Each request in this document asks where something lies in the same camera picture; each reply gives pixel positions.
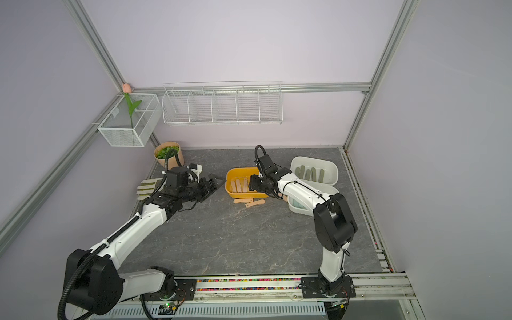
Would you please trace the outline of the yellow plastic basin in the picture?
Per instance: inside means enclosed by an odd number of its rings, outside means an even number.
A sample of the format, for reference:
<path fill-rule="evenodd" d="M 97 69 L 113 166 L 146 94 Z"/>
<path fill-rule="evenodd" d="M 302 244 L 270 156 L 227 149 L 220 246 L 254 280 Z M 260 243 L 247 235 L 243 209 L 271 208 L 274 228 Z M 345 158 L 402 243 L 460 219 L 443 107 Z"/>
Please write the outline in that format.
<path fill-rule="evenodd" d="M 250 179 L 252 175 L 258 175 L 259 171 L 256 167 L 240 167 L 233 168 L 229 170 L 226 174 L 226 182 L 225 182 L 225 190 L 226 192 L 234 199 L 237 198 L 253 198 L 253 199 L 263 199 L 268 196 L 265 193 L 258 193 L 255 191 L 248 191 L 247 193 L 243 192 L 243 180 L 245 178 Z M 236 182 L 239 179 L 241 181 L 242 192 L 241 193 L 232 193 L 231 192 L 231 181 Z"/>

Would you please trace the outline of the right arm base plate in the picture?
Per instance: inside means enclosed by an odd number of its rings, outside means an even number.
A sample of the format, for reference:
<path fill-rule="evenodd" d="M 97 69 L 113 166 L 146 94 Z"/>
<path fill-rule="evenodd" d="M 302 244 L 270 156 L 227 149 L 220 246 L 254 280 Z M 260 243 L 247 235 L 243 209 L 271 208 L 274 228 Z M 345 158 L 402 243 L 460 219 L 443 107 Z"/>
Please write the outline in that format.
<path fill-rule="evenodd" d="M 353 298 L 356 296 L 355 286 L 348 274 L 338 280 L 329 282 L 322 274 L 315 277 L 302 277 L 298 285 L 304 298 Z"/>

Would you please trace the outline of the mint knife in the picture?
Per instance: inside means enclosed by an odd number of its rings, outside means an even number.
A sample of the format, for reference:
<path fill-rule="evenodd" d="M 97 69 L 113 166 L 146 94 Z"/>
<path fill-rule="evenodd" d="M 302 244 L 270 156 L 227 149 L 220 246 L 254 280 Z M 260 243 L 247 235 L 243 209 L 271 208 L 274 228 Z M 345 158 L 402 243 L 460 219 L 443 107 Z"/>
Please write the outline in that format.
<path fill-rule="evenodd" d="M 293 201 L 289 204 L 289 209 L 294 213 L 308 215 L 309 209 L 302 206 L 300 203 Z"/>

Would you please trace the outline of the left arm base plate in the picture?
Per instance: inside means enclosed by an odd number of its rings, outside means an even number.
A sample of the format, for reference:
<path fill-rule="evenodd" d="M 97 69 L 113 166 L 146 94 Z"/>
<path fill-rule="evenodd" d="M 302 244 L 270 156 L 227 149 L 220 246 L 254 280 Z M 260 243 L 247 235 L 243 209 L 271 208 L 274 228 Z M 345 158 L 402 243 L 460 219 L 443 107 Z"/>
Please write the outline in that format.
<path fill-rule="evenodd" d="M 197 287 L 197 279 L 185 278 L 175 279 L 170 288 L 163 288 L 155 293 L 143 295 L 145 301 L 191 301 Z"/>

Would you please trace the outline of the olive knife top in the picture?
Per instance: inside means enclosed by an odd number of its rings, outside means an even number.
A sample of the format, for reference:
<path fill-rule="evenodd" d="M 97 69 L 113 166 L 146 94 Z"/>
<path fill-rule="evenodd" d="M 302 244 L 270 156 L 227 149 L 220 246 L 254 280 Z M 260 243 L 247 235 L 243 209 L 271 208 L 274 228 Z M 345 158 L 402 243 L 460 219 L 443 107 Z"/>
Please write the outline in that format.
<path fill-rule="evenodd" d="M 324 169 L 320 169 L 318 182 L 319 183 L 323 183 L 324 178 L 325 178 L 325 170 Z"/>

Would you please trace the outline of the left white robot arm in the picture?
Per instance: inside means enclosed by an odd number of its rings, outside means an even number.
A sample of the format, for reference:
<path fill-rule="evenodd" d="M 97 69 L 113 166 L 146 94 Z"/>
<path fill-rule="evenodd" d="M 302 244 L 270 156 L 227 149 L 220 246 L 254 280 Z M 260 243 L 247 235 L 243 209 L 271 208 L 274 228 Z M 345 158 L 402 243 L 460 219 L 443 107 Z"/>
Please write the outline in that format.
<path fill-rule="evenodd" d="M 154 230 L 186 203 L 197 205 L 213 195 L 225 179 L 214 174 L 201 177 L 201 165 L 166 168 L 155 189 L 139 204 L 137 212 L 109 237 L 88 250 L 77 249 L 67 259 L 63 292 L 57 308 L 58 319 L 66 319 L 66 306 L 85 310 L 82 319 L 104 315 L 119 302 L 133 297 L 141 300 L 150 293 L 171 300 L 181 290 L 172 270 L 150 267 L 145 271 L 120 273 L 130 253 Z"/>

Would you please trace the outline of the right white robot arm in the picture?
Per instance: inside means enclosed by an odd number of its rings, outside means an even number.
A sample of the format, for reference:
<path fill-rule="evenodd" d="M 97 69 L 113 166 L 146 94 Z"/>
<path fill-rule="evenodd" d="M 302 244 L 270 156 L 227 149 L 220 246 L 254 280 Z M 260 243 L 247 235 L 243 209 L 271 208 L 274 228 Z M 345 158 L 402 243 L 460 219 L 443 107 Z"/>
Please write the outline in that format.
<path fill-rule="evenodd" d="M 344 270 L 348 248 L 358 226 L 346 198 L 341 193 L 321 193 L 292 170 L 277 165 L 262 145 L 254 150 L 259 171 L 249 180 L 249 189 L 283 200 L 294 199 L 308 209 L 314 219 L 315 234 L 323 246 L 323 257 L 318 273 L 318 290 L 334 295 L 348 279 Z"/>

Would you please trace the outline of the white basin with knives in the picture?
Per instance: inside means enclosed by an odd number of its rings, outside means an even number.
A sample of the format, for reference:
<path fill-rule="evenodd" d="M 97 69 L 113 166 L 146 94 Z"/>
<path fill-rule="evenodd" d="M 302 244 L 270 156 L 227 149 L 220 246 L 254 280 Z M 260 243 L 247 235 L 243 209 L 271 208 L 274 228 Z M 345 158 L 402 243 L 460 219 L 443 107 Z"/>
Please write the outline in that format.
<path fill-rule="evenodd" d="M 290 169 L 304 181 L 330 186 L 338 182 L 337 165 L 327 160 L 299 156 L 292 159 Z"/>

